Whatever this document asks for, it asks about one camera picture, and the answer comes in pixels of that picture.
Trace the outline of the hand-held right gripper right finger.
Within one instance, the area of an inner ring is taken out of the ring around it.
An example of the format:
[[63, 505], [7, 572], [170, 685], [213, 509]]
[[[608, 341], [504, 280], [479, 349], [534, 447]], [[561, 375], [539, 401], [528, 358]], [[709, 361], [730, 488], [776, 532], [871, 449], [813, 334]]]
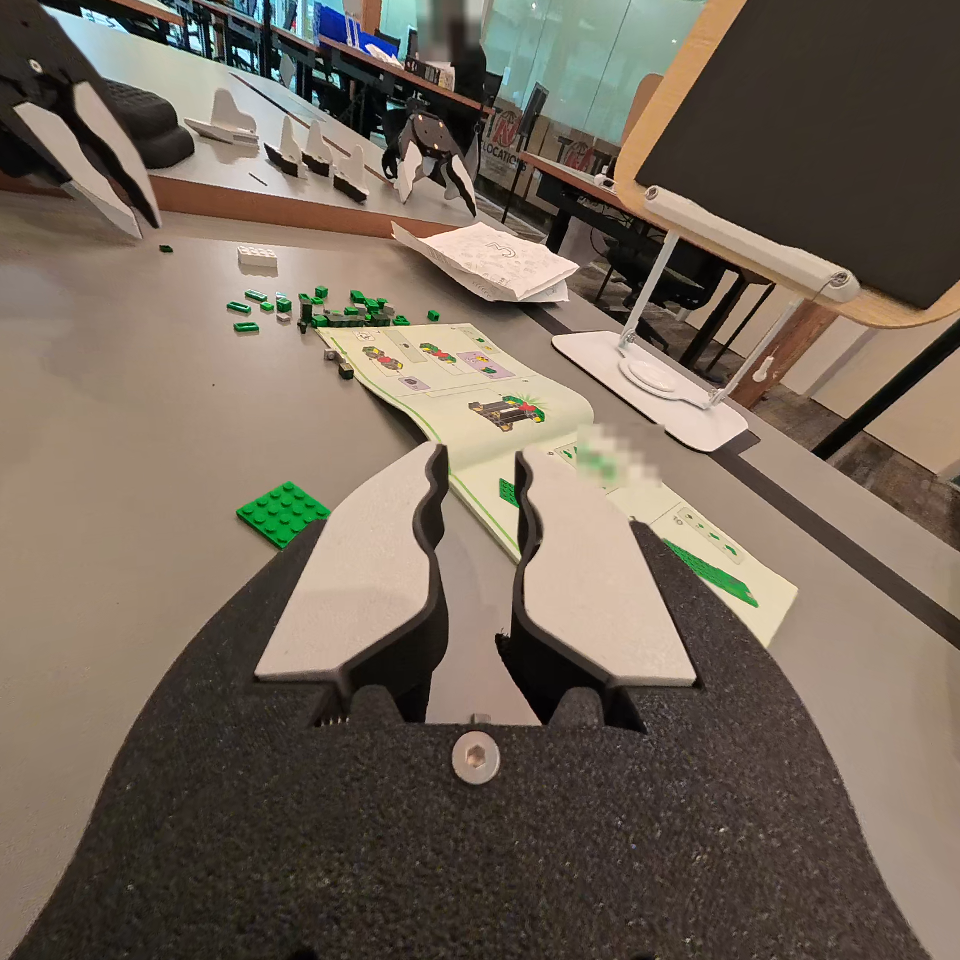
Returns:
[[628, 515], [554, 454], [515, 458], [521, 557], [511, 638], [601, 689], [689, 688], [697, 675]]

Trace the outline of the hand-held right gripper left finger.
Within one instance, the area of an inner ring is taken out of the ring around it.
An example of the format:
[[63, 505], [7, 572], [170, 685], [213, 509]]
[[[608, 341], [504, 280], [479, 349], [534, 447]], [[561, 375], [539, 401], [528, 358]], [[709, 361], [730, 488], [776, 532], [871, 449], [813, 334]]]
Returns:
[[443, 658], [436, 546], [447, 448], [424, 442], [330, 514], [255, 668], [260, 682], [404, 691]]

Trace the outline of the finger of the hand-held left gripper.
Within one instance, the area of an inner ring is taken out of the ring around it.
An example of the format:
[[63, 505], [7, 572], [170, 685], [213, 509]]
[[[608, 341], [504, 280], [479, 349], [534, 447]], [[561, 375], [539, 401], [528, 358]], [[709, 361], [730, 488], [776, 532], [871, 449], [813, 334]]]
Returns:
[[93, 181], [73, 183], [75, 196], [83, 196], [106, 219], [122, 231], [139, 231], [137, 210], [154, 229], [162, 216], [150, 175], [140, 154], [101, 95], [88, 81], [73, 86], [75, 112], [80, 126], [109, 175]]
[[142, 232], [134, 211], [122, 200], [84, 154], [74, 132], [59, 115], [31, 102], [23, 102], [13, 108], [18, 118], [20, 134], [29, 132], [30, 146], [48, 162], [55, 171], [66, 177], [66, 191], [75, 198], [84, 199], [123, 232], [136, 239]]

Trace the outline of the green studded brick plate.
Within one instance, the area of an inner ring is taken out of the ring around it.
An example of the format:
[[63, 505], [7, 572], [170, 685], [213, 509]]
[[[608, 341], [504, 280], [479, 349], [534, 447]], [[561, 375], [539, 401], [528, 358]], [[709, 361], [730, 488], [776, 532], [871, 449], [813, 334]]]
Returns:
[[326, 521], [330, 508], [301, 486], [286, 481], [235, 510], [236, 518], [277, 549], [289, 546], [314, 522]]

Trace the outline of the grey desk with brown edge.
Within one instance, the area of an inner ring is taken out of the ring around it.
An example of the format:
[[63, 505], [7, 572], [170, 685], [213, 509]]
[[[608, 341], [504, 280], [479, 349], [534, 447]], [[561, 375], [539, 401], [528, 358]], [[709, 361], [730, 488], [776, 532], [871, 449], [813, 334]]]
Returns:
[[[208, 116], [213, 93], [225, 89], [253, 116], [261, 135], [279, 142], [288, 114], [222, 65], [59, 10], [50, 15], [103, 78], [157, 94], [173, 105], [179, 122]], [[150, 173], [163, 212], [375, 237], [390, 237], [392, 222], [427, 237], [475, 221], [462, 200], [445, 199], [430, 181], [421, 181], [401, 203], [392, 186], [366, 172], [369, 195], [358, 203], [336, 190], [331, 178], [283, 174], [263, 147], [232, 147], [195, 131], [190, 136], [191, 156]]]

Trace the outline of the black dome-shaped object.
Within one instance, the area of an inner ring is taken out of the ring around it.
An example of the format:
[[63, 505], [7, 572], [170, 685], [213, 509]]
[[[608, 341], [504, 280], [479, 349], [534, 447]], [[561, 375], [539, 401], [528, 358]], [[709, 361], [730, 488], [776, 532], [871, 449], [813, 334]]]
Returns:
[[108, 79], [111, 108], [150, 170], [169, 169], [192, 157], [195, 142], [173, 104], [158, 94]]

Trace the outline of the grey wedge plate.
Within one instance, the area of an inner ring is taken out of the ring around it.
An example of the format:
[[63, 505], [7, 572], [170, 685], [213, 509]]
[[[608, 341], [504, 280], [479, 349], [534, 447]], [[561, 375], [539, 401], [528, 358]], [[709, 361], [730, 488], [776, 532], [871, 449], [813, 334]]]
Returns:
[[314, 119], [309, 126], [306, 142], [301, 148], [301, 159], [308, 171], [323, 178], [331, 176], [332, 154], [318, 119]]
[[292, 116], [287, 114], [283, 118], [278, 145], [264, 141], [263, 148], [267, 160], [283, 174], [293, 178], [301, 175], [303, 154], [294, 136]]
[[259, 145], [256, 119], [240, 110], [231, 90], [224, 87], [218, 87], [214, 92], [208, 120], [187, 117], [184, 123], [204, 138], [235, 146]]
[[367, 170], [363, 150], [340, 154], [335, 158], [333, 186], [358, 205], [365, 205], [370, 191], [367, 186]]

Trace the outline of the building instruction booklet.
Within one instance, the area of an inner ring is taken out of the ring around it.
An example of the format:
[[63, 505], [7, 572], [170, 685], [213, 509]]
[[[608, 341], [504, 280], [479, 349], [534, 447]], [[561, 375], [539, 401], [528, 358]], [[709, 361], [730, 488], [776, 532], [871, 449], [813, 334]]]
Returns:
[[367, 390], [446, 446], [452, 490], [517, 563], [517, 451], [580, 472], [647, 524], [769, 646], [798, 589], [666, 486], [649, 459], [604, 427], [579, 393], [525, 366], [471, 324], [319, 326]]

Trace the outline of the scatter of small green bricks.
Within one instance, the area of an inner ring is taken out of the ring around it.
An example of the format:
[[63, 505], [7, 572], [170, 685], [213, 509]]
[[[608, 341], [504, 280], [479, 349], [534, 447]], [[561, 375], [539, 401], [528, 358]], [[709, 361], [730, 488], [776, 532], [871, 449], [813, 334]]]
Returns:
[[[300, 293], [297, 295], [299, 315], [296, 325], [300, 334], [306, 335], [308, 330], [314, 330], [318, 335], [321, 335], [321, 330], [345, 328], [385, 330], [410, 326], [409, 319], [398, 314], [385, 297], [367, 297], [360, 290], [353, 289], [349, 293], [347, 305], [338, 310], [327, 305], [329, 293], [330, 290], [327, 286], [318, 285], [315, 287], [313, 294]], [[231, 300], [225, 305], [227, 311], [243, 317], [234, 321], [233, 329], [235, 332], [254, 333], [259, 331], [258, 323], [251, 318], [247, 319], [253, 314], [253, 305], [257, 305], [262, 312], [274, 313], [279, 321], [287, 322], [293, 317], [293, 300], [286, 294], [276, 292], [273, 300], [271, 300], [267, 294], [247, 289], [243, 300]], [[457, 362], [454, 355], [429, 342], [414, 348], [407, 342], [406, 337], [400, 335], [397, 345], [402, 352], [414, 350], [410, 363], [423, 359], [424, 357], [421, 357], [420, 354], [432, 356], [439, 362], [448, 365]], [[355, 377], [353, 364], [339, 348], [327, 345], [324, 347], [323, 354], [327, 362], [337, 365], [338, 374], [342, 379], [353, 379]], [[393, 358], [383, 350], [365, 346], [364, 354], [378, 364], [378, 369], [382, 369], [384, 372], [397, 373], [403, 369], [402, 361]]]

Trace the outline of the idle black gripper device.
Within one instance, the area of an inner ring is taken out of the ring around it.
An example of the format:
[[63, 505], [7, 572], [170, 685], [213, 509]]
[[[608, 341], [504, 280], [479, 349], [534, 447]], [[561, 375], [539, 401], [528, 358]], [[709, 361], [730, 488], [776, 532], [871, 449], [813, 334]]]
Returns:
[[474, 182], [479, 169], [476, 138], [463, 152], [450, 125], [422, 109], [407, 111], [399, 133], [381, 156], [384, 177], [393, 185], [399, 201], [408, 202], [414, 186], [430, 180], [444, 188], [446, 200], [460, 198], [469, 214], [477, 216]]

